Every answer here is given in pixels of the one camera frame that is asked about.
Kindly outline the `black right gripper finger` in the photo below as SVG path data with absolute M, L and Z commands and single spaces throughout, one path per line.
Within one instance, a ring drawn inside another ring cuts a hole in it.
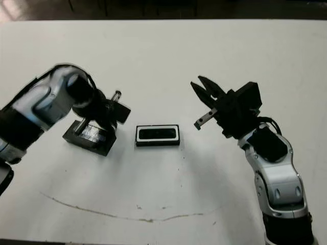
M 191 82 L 191 87 L 193 88 L 199 99 L 210 109 L 213 109 L 215 100 L 212 98 L 212 96 L 210 96 L 206 89 L 194 82 Z
M 204 76 L 198 76 L 198 79 L 204 85 L 204 88 L 206 89 L 206 91 L 213 98 L 219 99 L 226 95 L 224 90 L 218 84 L 216 84 L 214 81 L 210 80 L 209 78 L 204 77 Z

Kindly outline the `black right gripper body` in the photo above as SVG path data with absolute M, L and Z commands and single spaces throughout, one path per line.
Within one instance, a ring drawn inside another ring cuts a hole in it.
M 226 138 L 240 139 L 259 125 L 260 107 L 261 95 L 258 89 L 245 92 L 230 90 L 194 126 L 200 130 L 202 125 L 214 118 Z

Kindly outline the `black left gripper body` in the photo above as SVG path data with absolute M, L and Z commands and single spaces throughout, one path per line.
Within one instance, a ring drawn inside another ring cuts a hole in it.
M 75 105 L 73 111 L 79 117 L 94 120 L 103 129 L 108 129 L 111 126 L 117 128 L 118 123 L 122 124 L 117 108 L 117 101 L 107 99 L 104 93 L 97 89 L 87 105 Z

